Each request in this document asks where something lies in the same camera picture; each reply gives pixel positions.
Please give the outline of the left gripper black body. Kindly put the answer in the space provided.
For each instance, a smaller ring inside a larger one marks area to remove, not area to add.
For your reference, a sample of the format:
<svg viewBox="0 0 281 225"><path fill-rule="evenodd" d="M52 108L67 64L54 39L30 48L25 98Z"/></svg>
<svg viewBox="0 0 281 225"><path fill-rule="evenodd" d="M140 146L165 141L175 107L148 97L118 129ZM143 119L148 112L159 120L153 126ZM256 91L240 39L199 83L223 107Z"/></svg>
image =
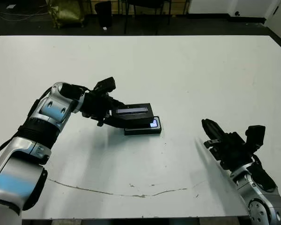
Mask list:
<svg viewBox="0 0 281 225"><path fill-rule="evenodd" d="M86 92L81 106L82 116L97 121L102 127L109 111L115 107L114 99L107 94L97 94L94 91Z"/></svg>

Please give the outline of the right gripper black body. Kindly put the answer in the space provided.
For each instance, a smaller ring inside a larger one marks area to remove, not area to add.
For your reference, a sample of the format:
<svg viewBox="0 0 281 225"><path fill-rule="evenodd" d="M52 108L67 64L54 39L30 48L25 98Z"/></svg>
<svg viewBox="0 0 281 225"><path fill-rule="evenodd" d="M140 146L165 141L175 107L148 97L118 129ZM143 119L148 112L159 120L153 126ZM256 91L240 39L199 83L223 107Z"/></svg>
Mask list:
<svg viewBox="0 0 281 225"><path fill-rule="evenodd" d="M204 146L209 149L215 160L220 162L224 170L236 170L253 162L245 141L236 132L211 137L204 142Z"/></svg>

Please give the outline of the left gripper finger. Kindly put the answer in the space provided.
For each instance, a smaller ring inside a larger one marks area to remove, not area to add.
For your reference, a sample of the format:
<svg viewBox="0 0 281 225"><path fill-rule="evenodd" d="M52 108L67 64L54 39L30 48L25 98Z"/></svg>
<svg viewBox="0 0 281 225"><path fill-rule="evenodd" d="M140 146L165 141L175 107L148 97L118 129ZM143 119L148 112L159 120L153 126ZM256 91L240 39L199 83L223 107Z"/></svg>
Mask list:
<svg viewBox="0 0 281 225"><path fill-rule="evenodd" d="M116 99L111 100L112 108L125 108L126 105L123 102L120 102Z"/></svg>
<svg viewBox="0 0 281 225"><path fill-rule="evenodd" d="M114 116L106 117L105 124L109 125L111 127L115 127L115 128L125 128L126 127L125 120L118 118L118 117L114 117Z"/></svg>

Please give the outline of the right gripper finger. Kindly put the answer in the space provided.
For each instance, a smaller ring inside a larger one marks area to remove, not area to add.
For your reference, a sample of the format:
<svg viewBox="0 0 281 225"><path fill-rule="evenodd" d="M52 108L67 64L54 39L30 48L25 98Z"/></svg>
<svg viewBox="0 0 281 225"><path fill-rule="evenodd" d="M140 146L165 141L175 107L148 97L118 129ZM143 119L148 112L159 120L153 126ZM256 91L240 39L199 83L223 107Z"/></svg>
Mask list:
<svg viewBox="0 0 281 225"><path fill-rule="evenodd" d="M206 134L211 140L221 139L225 132L213 120L206 119Z"/></svg>
<svg viewBox="0 0 281 225"><path fill-rule="evenodd" d="M217 128L216 128L217 124L210 119L203 119L201 123L202 123L203 130L205 131L209 139L210 140L217 139Z"/></svg>

